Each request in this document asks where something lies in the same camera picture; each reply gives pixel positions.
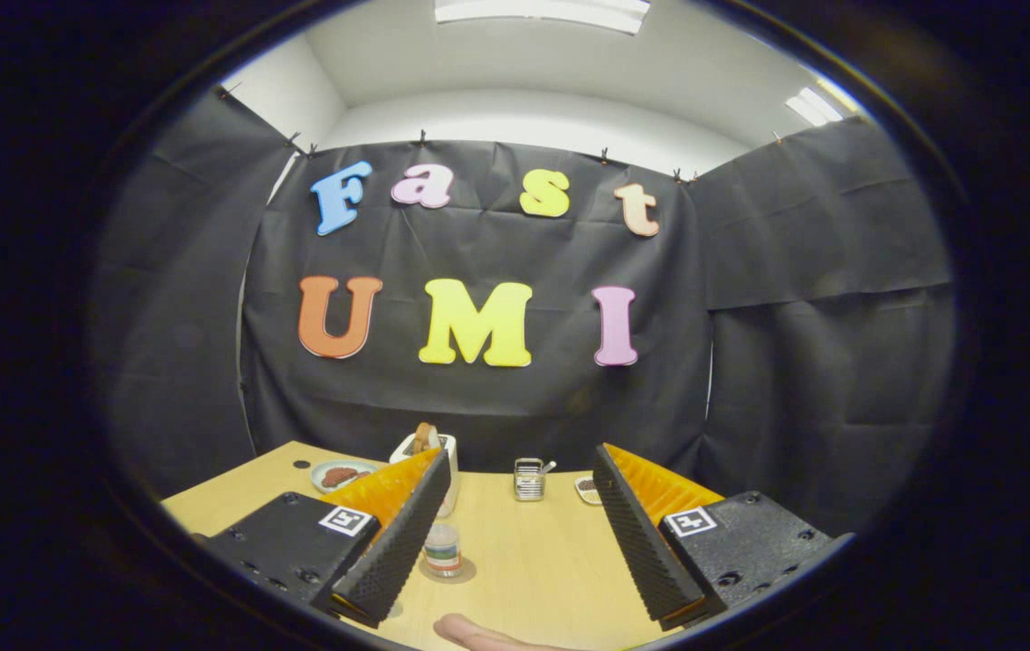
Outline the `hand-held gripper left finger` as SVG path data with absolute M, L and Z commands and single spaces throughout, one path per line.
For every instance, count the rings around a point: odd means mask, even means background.
M 377 462 L 282 446 L 194 487 L 194 537 L 274 599 L 377 627 L 451 486 L 446 450 Z

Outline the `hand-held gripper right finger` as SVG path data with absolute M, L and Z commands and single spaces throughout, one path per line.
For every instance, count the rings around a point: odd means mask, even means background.
M 771 596 L 854 539 L 822 532 L 763 492 L 721 496 L 609 442 L 596 449 L 592 477 L 644 609 L 664 630 Z

